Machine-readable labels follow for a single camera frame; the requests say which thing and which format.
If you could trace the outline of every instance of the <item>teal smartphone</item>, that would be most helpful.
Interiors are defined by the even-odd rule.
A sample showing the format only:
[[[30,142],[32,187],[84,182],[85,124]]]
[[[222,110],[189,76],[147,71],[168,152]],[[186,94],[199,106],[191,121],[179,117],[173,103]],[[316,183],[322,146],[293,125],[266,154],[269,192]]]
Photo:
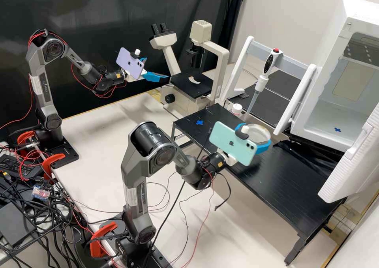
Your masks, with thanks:
[[[251,140],[237,137],[234,130],[220,121],[214,124],[209,141],[245,166],[251,164],[258,148]]]

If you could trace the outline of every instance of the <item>black mounting plate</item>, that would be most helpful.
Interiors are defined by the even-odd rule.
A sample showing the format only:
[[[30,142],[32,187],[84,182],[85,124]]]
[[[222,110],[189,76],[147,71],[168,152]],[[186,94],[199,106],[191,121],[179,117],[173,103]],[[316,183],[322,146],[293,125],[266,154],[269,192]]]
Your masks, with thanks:
[[[43,148],[42,150],[46,152],[49,156],[52,156],[55,154],[64,154],[66,156],[63,159],[53,162],[51,164],[51,167],[53,169],[60,168],[66,164],[69,164],[79,159],[78,153],[74,150],[74,148],[70,145],[70,143],[66,140],[65,137],[63,137],[63,141],[61,145],[56,146],[54,148]]]

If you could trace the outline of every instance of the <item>black backdrop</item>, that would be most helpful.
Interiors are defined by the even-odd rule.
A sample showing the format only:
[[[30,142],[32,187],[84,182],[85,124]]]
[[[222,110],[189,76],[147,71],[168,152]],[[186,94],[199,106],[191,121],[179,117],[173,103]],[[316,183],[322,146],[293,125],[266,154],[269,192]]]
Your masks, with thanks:
[[[145,68],[169,74],[163,53],[149,44],[152,23],[166,22],[177,34],[173,50],[182,69],[189,67],[185,50],[192,21],[212,23],[212,40],[229,47],[242,0],[1,0],[0,22],[0,91],[2,108],[0,126],[22,117],[30,106],[30,93],[25,61],[29,36],[37,28],[53,30],[64,38],[84,60],[117,69],[120,47],[141,49],[148,57]],[[215,66],[215,58],[206,54],[204,69]],[[108,104],[160,86],[145,80],[117,89],[112,98],[99,99],[80,86],[72,77],[70,63],[57,60],[47,66],[54,104],[61,117]],[[21,122],[0,131],[36,124],[34,108]]]

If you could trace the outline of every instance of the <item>robotic arm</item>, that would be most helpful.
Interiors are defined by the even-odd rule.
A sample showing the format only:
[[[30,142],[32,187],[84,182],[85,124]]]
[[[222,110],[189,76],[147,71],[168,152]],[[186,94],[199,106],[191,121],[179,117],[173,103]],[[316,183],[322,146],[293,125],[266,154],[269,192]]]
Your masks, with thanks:
[[[146,177],[175,162],[177,172],[193,188],[206,188],[217,172],[226,166],[225,157],[214,153],[198,161],[153,122],[139,124],[128,136],[128,147],[121,163],[126,206],[123,220],[137,245],[148,243],[156,228],[148,214]]]
[[[80,75],[87,82],[94,85],[94,92],[107,91],[111,86],[123,83],[126,77],[123,69],[102,74],[93,64],[83,61],[60,36],[46,29],[37,30],[30,37],[26,54],[30,67],[30,79],[37,100],[36,116],[43,128],[36,133],[42,138],[41,141],[47,140],[53,144],[63,140],[60,128],[62,119],[51,97],[45,66],[63,57],[78,68]]]

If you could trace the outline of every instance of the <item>tabletop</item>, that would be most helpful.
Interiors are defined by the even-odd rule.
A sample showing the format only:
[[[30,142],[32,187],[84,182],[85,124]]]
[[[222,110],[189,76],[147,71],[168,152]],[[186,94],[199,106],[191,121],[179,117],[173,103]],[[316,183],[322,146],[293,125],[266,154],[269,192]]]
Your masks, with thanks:
[[[54,174],[89,222],[111,218],[122,210],[125,198],[120,164],[127,148],[128,133],[145,120],[155,122],[166,133],[170,133],[172,122],[176,118],[145,93],[63,121],[63,134],[78,152],[79,160],[55,169]],[[148,182],[167,185],[168,177],[174,172],[172,163],[154,174]],[[181,183],[181,177],[173,174],[168,186],[171,195],[169,205],[150,213],[156,227],[165,218]],[[148,203],[157,204],[164,192],[161,186],[148,184]],[[186,185],[179,200],[185,200],[197,192]],[[196,253],[189,267],[222,267],[226,263],[228,267],[263,267],[268,263],[271,267],[284,267],[283,256],[261,235],[247,233],[245,224],[241,224],[238,214],[231,206],[224,204],[216,212],[213,210],[222,201],[217,193],[212,194],[210,188],[181,203],[188,222],[189,239],[182,257],[173,267],[181,267],[190,259],[209,207],[210,213],[199,235]],[[94,211],[89,207],[105,212]],[[93,231],[99,228],[99,224],[90,226]],[[159,234],[156,246],[171,261],[183,249],[186,236],[184,215],[176,205]],[[103,242],[103,245],[110,254],[114,254],[107,242]],[[254,263],[251,262],[252,249],[262,256],[254,259]]]

